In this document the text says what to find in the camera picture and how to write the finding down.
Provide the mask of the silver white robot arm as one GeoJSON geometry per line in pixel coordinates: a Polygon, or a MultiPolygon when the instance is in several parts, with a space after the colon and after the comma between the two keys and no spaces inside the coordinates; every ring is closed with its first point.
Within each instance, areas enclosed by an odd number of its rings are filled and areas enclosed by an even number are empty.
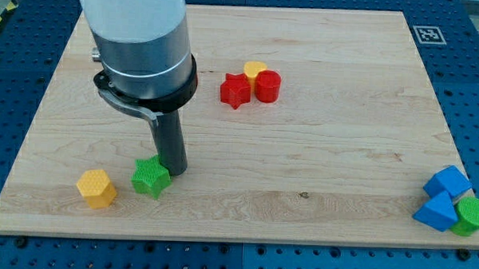
{"type": "Polygon", "coordinates": [[[99,50],[97,87],[153,112],[175,111],[197,89],[185,0],[79,0],[99,50]]]}

